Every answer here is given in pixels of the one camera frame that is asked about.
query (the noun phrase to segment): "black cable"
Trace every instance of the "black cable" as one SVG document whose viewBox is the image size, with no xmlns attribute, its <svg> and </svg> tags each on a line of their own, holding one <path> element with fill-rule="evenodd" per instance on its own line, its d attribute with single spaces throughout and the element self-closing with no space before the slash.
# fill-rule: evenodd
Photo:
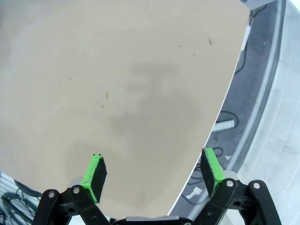
<svg viewBox="0 0 300 225">
<path fill-rule="evenodd" d="M 244 66 L 245 66 L 247 49 L 248 49 L 248 42 L 247 42 L 246 45 L 245 45 L 243 63 L 242 63 L 242 65 L 241 65 L 241 67 L 240 67 L 238 70 L 236 70 L 236 71 L 234 72 L 234 75 L 236 75 L 237 73 L 239 73 L 239 72 L 244 68 Z"/>
<path fill-rule="evenodd" d="M 195 184 L 199 184 L 203 181 L 203 178 L 201 177 L 199 181 L 194 182 L 194 183 L 187 183 L 187 185 L 195 185 Z"/>
<path fill-rule="evenodd" d="M 265 10 L 266 9 L 266 7 L 267 7 L 267 5 L 264 5 L 263 7 L 261 7 L 259 10 L 257 10 L 254 14 L 252 14 L 252 16 L 251 16 L 251 18 L 250 18 L 250 22 L 249 22 L 249 24 L 251 24 L 251 22 L 252 22 L 252 19 L 254 18 L 254 17 L 256 17 L 256 15 L 258 14 L 258 13 L 260 13 L 261 11 L 263 11 L 263 10 Z"/>
<path fill-rule="evenodd" d="M 181 197 L 183 197 L 183 198 L 184 198 L 188 203 L 190 203 L 191 205 L 199 205 L 199 204 L 201 204 L 201 203 L 204 202 L 204 200 L 202 200 L 201 202 L 193 203 L 193 202 L 191 202 L 189 199 L 187 199 L 184 195 L 181 195 Z"/>
<path fill-rule="evenodd" d="M 42 193 L 32 190 L 31 188 L 27 187 L 26 185 L 18 182 L 17 180 L 14 180 L 15 184 L 18 186 L 18 188 L 24 192 L 25 194 L 32 196 L 32 197 L 41 197 Z"/>
<path fill-rule="evenodd" d="M 32 213 L 32 211 L 30 210 L 30 208 L 29 208 L 29 206 L 28 206 L 28 200 L 25 198 L 25 196 L 24 196 L 24 192 L 23 191 L 21 191 L 21 193 L 22 193 L 22 201 L 25 203 L 25 206 L 26 206 L 26 208 L 27 208 L 27 210 L 28 210 L 28 212 L 31 214 L 31 216 L 32 217 L 34 217 L 34 215 L 35 215 L 35 213 L 37 212 L 37 209 L 36 208 L 33 208 L 32 207 L 32 205 L 30 206 L 32 209 L 33 209 L 33 211 L 34 211 L 34 213 Z"/>
<path fill-rule="evenodd" d="M 1 197 L 2 201 L 3 201 L 3 206 L 6 210 L 6 212 L 9 214 L 10 216 L 10 220 L 14 220 L 18 225 L 23 225 L 24 222 L 25 223 L 29 223 L 32 224 L 32 219 L 29 218 L 27 215 L 25 215 L 20 209 L 18 209 L 15 205 L 12 204 L 12 200 L 19 200 L 21 202 L 21 197 L 16 194 L 16 193 L 11 193 L 11 192 L 7 192 L 5 193 L 2 197 Z"/>
<path fill-rule="evenodd" d="M 190 178 L 193 178 L 194 180 L 200 180 L 200 179 L 202 179 L 202 177 L 193 177 L 193 176 L 191 176 Z"/>
<path fill-rule="evenodd" d="M 221 147 L 215 147 L 215 148 L 212 148 L 214 151 L 216 150 L 216 149 L 220 149 L 221 150 L 221 153 L 220 154 L 216 154 L 215 153 L 215 155 L 216 155 L 216 157 L 220 157 L 220 156 L 222 156 L 223 155 L 223 153 L 224 153 L 224 151 L 223 151 L 223 149 L 221 148 Z"/>
<path fill-rule="evenodd" d="M 2 223 L 0 223 L 0 225 L 6 225 L 6 215 L 1 209 L 0 209 L 0 218 L 2 218 Z"/>
<path fill-rule="evenodd" d="M 251 25 L 251 22 L 252 22 L 253 18 L 256 17 L 256 15 L 257 15 L 259 12 L 265 10 L 266 7 L 267 7 L 267 5 L 264 5 L 261 9 L 257 10 L 254 14 L 252 14 L 252 16 L 250 17 L 250 20 L 249 20 L 249 24 L 250 24 L 250 25 Z M 234 75 L 236 75 L 237 73 L 239 73 L 239 72 L 244 68 L 244 66 L 245 66 L 247 49 L 248 49 L 248 42 L 247 42 L 246 45 L 245 45 L 244 58 L 243 58 L 242 66 L 241 66 L 238 70 L 236 70 L 236 71 L 234 72 Z"/>
<path fill-rule="evenodd" d="M 233 112 L 230 112 L 230 111 L 225 111 L 225 110 L 221 110 L 220 113 L 227 113 L 227 114 L 230 114 L 230 115 L 234 116 L 236 118 L 236 124 L 234 125 L 233 128 L 236 128 L 238 126 L 240 121 L 239 121 L 239 118 L 236 114 L 234 114 Z"/>
</svg>

